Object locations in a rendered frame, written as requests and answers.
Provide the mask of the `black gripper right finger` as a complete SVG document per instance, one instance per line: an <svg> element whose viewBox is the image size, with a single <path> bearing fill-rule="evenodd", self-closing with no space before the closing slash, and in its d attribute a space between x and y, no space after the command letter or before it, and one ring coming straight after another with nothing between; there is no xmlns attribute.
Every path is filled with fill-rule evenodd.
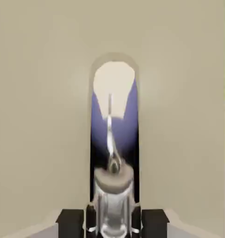
<svg viewBox="0 0 225 238"><path fill-rule="evenodd" d="M182 222L172 209L144 209L141 238L223 238Z"/></svg>

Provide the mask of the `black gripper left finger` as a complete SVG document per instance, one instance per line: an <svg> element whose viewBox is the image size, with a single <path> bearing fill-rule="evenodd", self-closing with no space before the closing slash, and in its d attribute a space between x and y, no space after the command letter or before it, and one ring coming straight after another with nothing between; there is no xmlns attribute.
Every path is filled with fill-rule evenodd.
<svg viewBox="0 0 225 238"><path fill-rule="evenodd" d="M83 224L83 210L56 209L42 222L2 238L84 238Z"/></svg>

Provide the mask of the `beige cabinet door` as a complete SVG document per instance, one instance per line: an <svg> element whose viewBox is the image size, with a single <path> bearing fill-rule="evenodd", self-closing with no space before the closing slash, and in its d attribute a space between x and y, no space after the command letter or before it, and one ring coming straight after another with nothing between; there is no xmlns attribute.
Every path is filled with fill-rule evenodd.
<svg viewBox="0 0 225 238"><path fill-rule="evenodd" d="M0 238L88 203L110 53L139 69L141 206L225 238L225 0L0 0Z"/></svg>

